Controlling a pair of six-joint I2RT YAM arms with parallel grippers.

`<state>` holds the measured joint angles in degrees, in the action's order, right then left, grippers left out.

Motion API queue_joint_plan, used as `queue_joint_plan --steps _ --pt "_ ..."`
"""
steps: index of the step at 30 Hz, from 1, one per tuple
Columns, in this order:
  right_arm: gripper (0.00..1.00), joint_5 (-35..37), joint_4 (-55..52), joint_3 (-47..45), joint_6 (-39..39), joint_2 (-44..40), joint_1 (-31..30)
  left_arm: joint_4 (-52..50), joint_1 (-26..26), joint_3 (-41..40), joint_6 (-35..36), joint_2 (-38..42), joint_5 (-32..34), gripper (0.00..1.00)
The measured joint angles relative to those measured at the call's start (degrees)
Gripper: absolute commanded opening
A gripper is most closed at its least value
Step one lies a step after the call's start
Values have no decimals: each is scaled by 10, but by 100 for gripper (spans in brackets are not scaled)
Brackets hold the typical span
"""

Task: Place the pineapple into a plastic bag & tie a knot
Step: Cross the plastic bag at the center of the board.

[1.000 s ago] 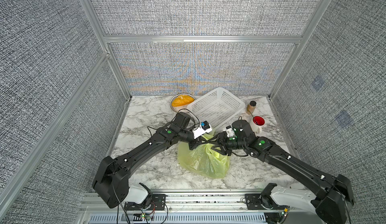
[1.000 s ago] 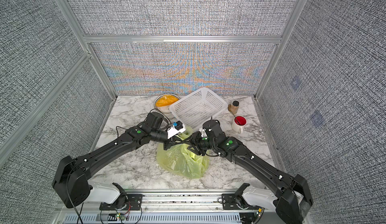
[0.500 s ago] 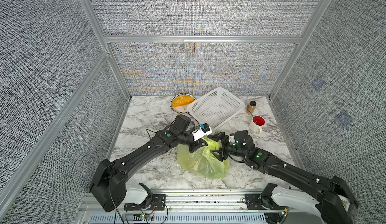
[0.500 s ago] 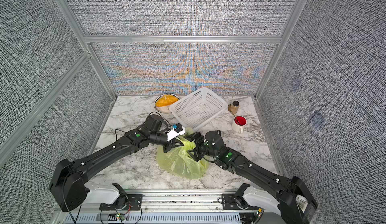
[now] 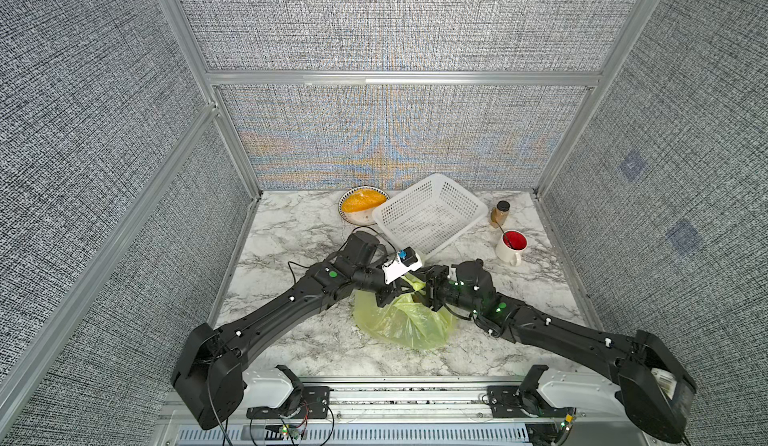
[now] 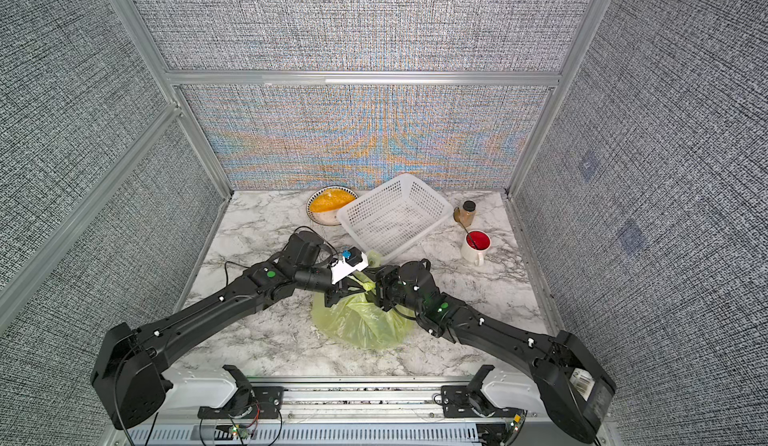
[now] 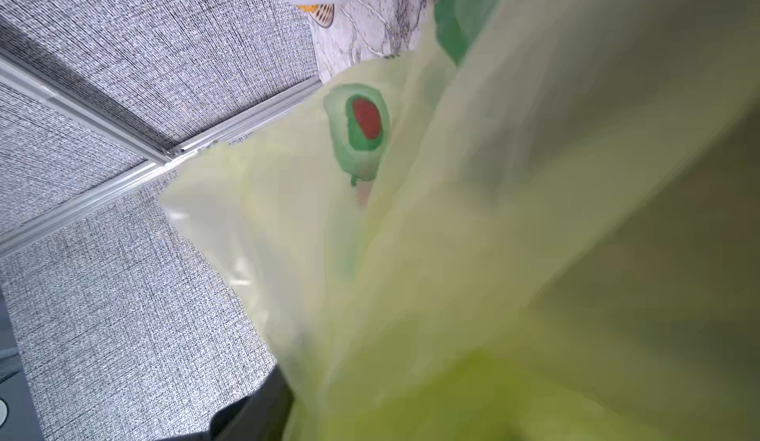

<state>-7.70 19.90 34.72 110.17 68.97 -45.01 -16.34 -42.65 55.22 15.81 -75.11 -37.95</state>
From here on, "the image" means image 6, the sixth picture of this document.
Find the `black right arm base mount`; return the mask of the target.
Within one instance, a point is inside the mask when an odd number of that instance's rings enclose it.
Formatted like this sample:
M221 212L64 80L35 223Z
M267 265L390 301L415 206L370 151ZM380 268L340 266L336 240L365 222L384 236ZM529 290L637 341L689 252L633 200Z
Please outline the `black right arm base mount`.
M467 385L443 385L433 402L440 406L445 418L524 418L527 411L512 407L497 407L482 392L482 385L493 365L483 365Z

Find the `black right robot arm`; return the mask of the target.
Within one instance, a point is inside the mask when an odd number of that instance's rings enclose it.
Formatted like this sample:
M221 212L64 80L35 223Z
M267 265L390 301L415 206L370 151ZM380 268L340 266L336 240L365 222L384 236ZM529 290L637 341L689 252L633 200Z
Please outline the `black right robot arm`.
M427 260L383 266L375 273L375 303L403 306L430 335L479 349L525 373L544 409L562 431L591 444L616 393L616 384L574 334L532 333L507 325L440 291Z

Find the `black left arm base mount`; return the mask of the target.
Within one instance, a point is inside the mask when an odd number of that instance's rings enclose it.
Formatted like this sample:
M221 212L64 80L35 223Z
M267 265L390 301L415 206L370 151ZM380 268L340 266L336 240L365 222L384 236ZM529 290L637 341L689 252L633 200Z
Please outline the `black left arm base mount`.
M234 365L224 365L225 379L234 390L226 393L225 401L216 407L202 405L199 419L277 419L281 414L285 388L282 386L253 386L244 373Z

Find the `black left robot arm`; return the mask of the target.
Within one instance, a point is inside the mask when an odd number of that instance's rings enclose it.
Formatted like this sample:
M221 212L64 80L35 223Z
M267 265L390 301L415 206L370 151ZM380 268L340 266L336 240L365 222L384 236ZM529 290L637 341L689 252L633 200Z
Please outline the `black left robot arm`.
M334 304L350 295L352 275L368 265L358 248L339 252L316 232L301 230L281 251L199 302L138 328L125 322L112 327L90 377L112 425L128 430L156 413L173 388L164 372L200 343L296 290L320 292Z

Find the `yellow-green avocado plastic bag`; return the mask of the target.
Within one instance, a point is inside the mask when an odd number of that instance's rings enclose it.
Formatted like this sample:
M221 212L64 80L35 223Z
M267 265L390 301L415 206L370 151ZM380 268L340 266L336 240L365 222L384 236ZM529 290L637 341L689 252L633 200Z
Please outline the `yellow-green avocado plastic bag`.
M327 337L366 350L388 350L403 343L415 326L415 316L402 306L389 311L374 303L374 280L363 272L348 276L352 295L332 306L325 305L325 295L313 296L311 318L314 326Z

